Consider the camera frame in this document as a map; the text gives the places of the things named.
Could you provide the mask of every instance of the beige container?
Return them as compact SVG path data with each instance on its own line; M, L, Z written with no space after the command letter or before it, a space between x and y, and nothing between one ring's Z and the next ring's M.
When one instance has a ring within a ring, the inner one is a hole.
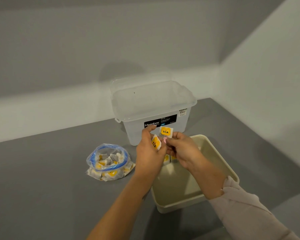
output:
M195 135L191 138L209 161L239 183L236 173L206 136ZM206 200L194 177L179 162L162 167L153 182L151 193L158 211L163 214Z

